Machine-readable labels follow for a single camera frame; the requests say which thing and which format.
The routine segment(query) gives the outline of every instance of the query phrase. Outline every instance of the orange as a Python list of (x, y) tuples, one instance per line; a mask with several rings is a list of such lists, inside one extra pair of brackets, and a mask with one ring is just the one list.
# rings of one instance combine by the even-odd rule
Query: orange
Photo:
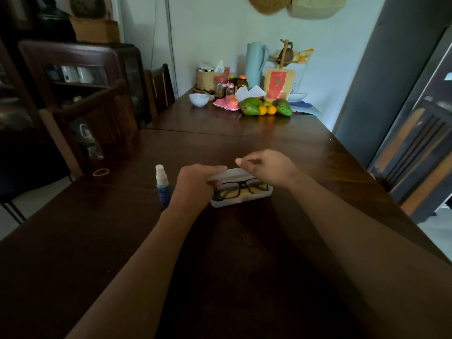
[(276, 107), (275, 106), (268, 106), (267, 107), (267, 114), (273, 115), (276, 114)]
[(260, 105), (260, 106), (258, 107), (258, 109), (259, 109), (261, 115), (264, 115), (264, 114), (267, 113), (267, 107), (265, 107), (265, 106), (263, 106), (263, 105)]

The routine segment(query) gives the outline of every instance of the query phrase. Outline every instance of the light blue thermos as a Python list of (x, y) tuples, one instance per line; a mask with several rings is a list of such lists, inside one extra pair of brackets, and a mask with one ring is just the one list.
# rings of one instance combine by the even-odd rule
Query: light blue thermos
[(248, 89), (260, 84), (263, 66), (268, 61), (269, 56), (270, 51), (259, 41), (253, 41), (251, 44), (248, 44), (245, 67)]

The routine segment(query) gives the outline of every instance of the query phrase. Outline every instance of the blue spray bottle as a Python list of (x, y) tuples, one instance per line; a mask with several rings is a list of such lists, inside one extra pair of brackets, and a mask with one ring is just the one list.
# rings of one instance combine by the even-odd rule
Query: blue spray bottle
[(171, 201), (171, 190), (169, 188), (168, 177), (166, 176), (163, 165), (159, 164), (155, 166), (157, 172), (157, 191), (159, 192), (159, 200), (163, 206), (163, 209), (168, 207)]

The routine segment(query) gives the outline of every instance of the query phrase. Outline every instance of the white spray cap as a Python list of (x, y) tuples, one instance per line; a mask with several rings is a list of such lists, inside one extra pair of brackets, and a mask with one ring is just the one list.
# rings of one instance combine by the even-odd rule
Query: white spray cap
[(162, 164), (158, 164), (155, 166), (155, 171), (157, 172), (156, 178), (157, 178), (157, 184), (162, 186), (168, 185), (168, 177), (166, 176), (165, 169), (163, 168)]

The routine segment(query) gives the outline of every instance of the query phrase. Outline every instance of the straw hat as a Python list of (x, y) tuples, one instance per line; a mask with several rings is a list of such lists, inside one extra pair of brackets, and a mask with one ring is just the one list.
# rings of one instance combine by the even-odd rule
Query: straw hat
[(248, 0), (259, 13), (273, 14), (286, 7), (291, 0)]

